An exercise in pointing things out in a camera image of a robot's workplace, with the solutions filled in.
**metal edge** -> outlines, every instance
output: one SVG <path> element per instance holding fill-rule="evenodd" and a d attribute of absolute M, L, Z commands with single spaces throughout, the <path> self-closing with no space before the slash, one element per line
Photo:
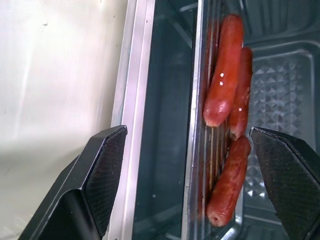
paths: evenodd
<path fill-rule="evenodd" d="M 112 113 L 112 125 L 118 125 L 121 120 L 121 124 L 127 126 L 127 137 L 119 187 L 107 234 L 109 240 L 128 240 L 132 237 L 155 2 L 155 0 L 137 0 L 136 4 L 128 2 L 131 6 L 128 6 L 125 20 L 126 33 L 123 38 L 130 36 L 127 32 L 130 31 L 127 28 L 132 26 L 130 21 L 133 22 L 132 38 L 130 47 L 126 42 L 121 49 L 119 82 L 117 80 L 116 86 L 116 91 L 120 92 L 116 93 Z M 123 107 L 117 101 L 123 101 Z"/>
<path fill-rule="evenodd" d="M 193 84 L 192 84 L 192 97 L 191 97 L 191 110 L 189 121 L 189 135 L 187 156 L 185 164 L 185 177 L 184 177 L 184 193 L 183 193 L 183 208 L 182 208 L 182 228 L 181 239 L 189 239 L 188 225 L 190 222 L 189 215 L 189 190 L 191 185 L 192 165 L 194 154 L 196 150 L 196 124 L 198 121 L 198 100 L 199 100 L 199 81 L 201 75 L 201 55 L 202 55 L 202 38 L 203 33 L 203 12 L 204 12 L 204 0 L 198 1 L 197 17 L 196 17 L 196 35 L 194 45 L 194 68 L 193 68 Z"/>

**white wall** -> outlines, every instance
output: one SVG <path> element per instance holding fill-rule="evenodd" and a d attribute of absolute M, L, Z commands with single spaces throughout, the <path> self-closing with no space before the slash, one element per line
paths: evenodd
<path fill-rule="evenodd" d="M 0 0 L 0 240 L 108 128 L 127 0 Z"/>

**sausage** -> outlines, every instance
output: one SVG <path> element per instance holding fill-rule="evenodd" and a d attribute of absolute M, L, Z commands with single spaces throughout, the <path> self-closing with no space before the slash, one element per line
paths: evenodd
<path fill-rule="evenodd" d="M 238 85 L 228 118 L 232 140 L 237 140 L 247 128 L 252 74 L 252 51 L 244 47 L 241 51 Z"/>
<path fill-rule="evenodd" d="M 206 209 L 209 221 L 215 227 L 228 224 L 233 217 L 245 181 L 250 151 L 251 146 L 245 136 L 241 136 L 230 145 L 224 169 Z"/>
<path fill-rule="evenodd" d="M 217 63 L 204 102 L 203 118 L 209 127 L 218 127 L 230 113 L 238 83 L 243 38 L 241 18 L 228 15 L 222 22 Z"/>

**grilled sausage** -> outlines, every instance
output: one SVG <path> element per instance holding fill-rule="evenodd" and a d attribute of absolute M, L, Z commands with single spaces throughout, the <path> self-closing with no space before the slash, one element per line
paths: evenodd
<path fill-rule="evenodd" d="M 215 227 L 228 224 L 233 217 L 245 181 L 250 151 L 251 146 L 245 136 L 231 143 L 224 169 L 206 209 L 209 221 Z"/>
<path fill-rule="evenodd" d="M 238 83 L 243 38 L 241 18 L 228 15 L 222 22 L 217 63 L 203 108 L 203 118 L 209 127 L 221 125 L 230 113 Z"/>
<path fill-rule="evenodd" d="M 237 140 L 242 136 L 247 128 L 252 74 L 252 51 L 250 48 L 244 47 L 241 51 L 238 85 L 228 118 L 230 134 L 233 140 Z"/>

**diamond pattern surface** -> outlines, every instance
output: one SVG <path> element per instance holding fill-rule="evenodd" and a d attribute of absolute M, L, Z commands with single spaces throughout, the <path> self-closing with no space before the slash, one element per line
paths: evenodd
<path fill-rule="evenodd" d="M 303 84 L 299 59 L 274 58 L 253 62 L 247 135 L 262 127 L 302 137 Z M 258 159 L 253 148 L 245 177 L 246 198 L 269 201 Z"/>

